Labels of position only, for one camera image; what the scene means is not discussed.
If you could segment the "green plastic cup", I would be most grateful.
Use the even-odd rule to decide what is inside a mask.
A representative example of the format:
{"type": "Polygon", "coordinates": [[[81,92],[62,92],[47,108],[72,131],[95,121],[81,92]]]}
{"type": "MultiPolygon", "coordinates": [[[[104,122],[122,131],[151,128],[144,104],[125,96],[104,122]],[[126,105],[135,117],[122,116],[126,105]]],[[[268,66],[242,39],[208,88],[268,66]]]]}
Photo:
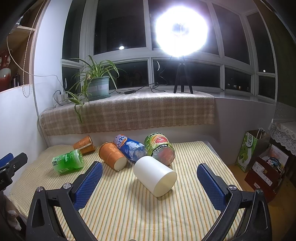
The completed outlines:
{"type": "Polygon", "coordinates": [[[85,162],[80,150],[72,150],[69,153],[53,157],[52,166],[55,172],[62,174],[84,167],[85,162]]]}

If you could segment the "orange paper cup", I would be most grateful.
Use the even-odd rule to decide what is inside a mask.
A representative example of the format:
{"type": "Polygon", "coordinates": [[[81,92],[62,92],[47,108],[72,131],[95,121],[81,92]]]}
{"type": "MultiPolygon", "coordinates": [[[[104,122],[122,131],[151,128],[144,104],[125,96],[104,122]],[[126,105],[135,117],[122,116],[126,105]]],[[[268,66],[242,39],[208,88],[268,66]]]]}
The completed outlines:
{"type": "Polygon", "coordinates": [[[127,158],[112,142],[101,145],[98,153],[99,157],[115,171],[120,171],[127,165],[127,158]]]}

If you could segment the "white paper cup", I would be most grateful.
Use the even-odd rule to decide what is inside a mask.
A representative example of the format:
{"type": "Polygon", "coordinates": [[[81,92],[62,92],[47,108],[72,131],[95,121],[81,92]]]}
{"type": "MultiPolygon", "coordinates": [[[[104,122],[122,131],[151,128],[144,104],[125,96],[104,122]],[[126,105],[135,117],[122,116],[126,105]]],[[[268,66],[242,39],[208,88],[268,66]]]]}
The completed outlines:
{"type": "Polygon", "coordinates": [[[161,197],[175,185],[177,173],[151,156],[137,160],[133,172],[136,178],[155,196],[161,197]]]}

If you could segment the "green red noodle cup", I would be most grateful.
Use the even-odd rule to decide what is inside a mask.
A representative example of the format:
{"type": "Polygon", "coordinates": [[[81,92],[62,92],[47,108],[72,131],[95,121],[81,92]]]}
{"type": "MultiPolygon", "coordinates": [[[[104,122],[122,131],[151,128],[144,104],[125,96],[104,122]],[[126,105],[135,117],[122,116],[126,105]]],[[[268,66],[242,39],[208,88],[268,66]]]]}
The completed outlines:
{"type": "Polygon", "coordinates": [[[166,166],[169,166],[175,159],[175,149],[160,132],[148,135],[145,138],[144,146],[149,156],[152,156],[166,166]]]}

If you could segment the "red cardboard box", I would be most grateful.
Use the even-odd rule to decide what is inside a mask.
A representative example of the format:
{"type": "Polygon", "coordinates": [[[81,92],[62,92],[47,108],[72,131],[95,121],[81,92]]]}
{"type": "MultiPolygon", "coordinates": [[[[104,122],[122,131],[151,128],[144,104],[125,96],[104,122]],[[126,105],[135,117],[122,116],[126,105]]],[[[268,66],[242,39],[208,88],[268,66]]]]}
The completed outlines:
{"type": "Polygon", "coordinates": [[[247,172],[245,182],[254,190],[262,189],[267,202],[271,202],[280,188],[285,174],[285,165],[288,160],[281,149],[275,145],[258,157],[250,170],[247,172]]]}

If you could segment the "green white shopping bag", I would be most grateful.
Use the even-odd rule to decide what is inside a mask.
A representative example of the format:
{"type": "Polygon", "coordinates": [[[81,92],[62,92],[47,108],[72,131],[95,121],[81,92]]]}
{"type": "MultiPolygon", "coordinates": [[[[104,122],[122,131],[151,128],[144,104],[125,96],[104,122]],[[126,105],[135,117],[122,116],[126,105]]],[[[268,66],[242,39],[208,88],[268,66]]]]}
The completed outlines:
{"type": "Polygon", "coordinates": [[[255,158],[269,146],[270,135],[262,128],[246,131],[236,160],[236,165],[244,172],[248,172],[255,162],[255,158]]]}

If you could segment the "red white ornament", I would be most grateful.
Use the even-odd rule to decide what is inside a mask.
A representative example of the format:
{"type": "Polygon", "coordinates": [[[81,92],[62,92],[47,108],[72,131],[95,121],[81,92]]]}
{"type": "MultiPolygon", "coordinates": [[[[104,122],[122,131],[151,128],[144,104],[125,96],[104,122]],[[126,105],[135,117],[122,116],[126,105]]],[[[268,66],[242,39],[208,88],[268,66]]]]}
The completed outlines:
{"type": "Polygon", "coordinates": [[[0,92],[10,88],[11,69],[9,68],[11,58],[8,50],[1,52],[1,70],[0,70],[0,92]]]}

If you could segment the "white lace cloth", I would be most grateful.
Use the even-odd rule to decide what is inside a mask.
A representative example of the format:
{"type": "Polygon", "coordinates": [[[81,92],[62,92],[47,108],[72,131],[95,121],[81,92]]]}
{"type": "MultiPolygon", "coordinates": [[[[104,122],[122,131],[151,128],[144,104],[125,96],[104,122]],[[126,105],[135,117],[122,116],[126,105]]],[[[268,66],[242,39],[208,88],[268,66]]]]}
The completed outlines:
{"type": "Polygon", "coordinates": [[[268,130],[274,141],[295,155],[295,120],[272,119],[268,130]]]}

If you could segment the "striped yellow table cloth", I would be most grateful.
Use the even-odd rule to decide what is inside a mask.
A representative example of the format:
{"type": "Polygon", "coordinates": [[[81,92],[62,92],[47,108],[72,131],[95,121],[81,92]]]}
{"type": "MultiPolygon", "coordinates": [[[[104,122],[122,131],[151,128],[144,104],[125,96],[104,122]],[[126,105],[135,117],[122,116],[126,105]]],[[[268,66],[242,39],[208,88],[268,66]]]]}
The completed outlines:
{"type": "Polygon", "coordinates": [[[173,147],[176,158],[170,168],[177,173],[177,181],[170,192],[159,198],[138,181],[130,163],[119,172],[107,166],[98,156],[99,148],[84,157],[81,170],[59,175],[52,167],[52,158],[69,153],[73,150],[70,145],[49,147],[32,164],[26,164],[9,198],[27,218],[38,186],[58,189],[66,182],[74,182],[94,161],[100,161],[103,176],[85,208],[79,211],[98,240],[201,240],[220,212],[197,178],[198,165],[206,163],[226,184],[241,187],[204,142],[175,143],[173,147]]]}

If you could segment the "potted spider plant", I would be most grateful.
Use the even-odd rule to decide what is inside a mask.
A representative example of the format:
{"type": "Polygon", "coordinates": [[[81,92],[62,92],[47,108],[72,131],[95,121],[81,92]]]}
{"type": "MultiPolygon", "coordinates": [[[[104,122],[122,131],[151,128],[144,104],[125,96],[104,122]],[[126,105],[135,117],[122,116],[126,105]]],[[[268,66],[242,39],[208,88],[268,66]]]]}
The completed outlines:
{"type": "Polygon", "coordinates": [[[109,97],[109,83],[116,86],[116,78],[119,77],[119,70],[110,60],[96,62],[92,56],[88,56],[89,61],[76,58],[83,62],[82,70],[73,76],[77,82],[66,91],[67,100],[74,104],[74,111],[82,123],[82,108],[84,104],[92,100],[109,97]]]}

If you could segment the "checkered brown sill cloth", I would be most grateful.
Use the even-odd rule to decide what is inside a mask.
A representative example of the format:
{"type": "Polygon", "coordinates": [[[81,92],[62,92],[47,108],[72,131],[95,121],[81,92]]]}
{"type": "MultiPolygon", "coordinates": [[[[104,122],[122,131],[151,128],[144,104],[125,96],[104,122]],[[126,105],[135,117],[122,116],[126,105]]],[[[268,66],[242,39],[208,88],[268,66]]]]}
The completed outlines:
{"type": "Polygon", "coordinates": [[[115,94],[82,107],[67,104],[47,110],[40,116],[40,125],[46,135],[61,136],[212,125],[214,119],[215,98],[210,94],[138,92],[115,94]]]}

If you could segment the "black light tripod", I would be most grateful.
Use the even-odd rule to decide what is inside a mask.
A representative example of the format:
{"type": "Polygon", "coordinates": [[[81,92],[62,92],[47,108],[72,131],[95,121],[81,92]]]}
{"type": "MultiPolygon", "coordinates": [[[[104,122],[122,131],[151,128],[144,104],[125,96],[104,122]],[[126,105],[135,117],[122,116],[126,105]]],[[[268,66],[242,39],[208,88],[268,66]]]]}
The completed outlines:
{"type": "Polygon", "coordinates": [[[176,72],[176,79],[175,79],[175,86],[174,86],[174,93],[177,92],[177,88],[180,85],[181,92],[185,92],[185,83],[187,83],[189,87],[189,91],[191,94],[193,94],[193,88],[191,81],[187,78],[188,72],[185,64],[185,58],[184,56],[179,60],[178,66],[177,66],[177,72],[176,72]]]}

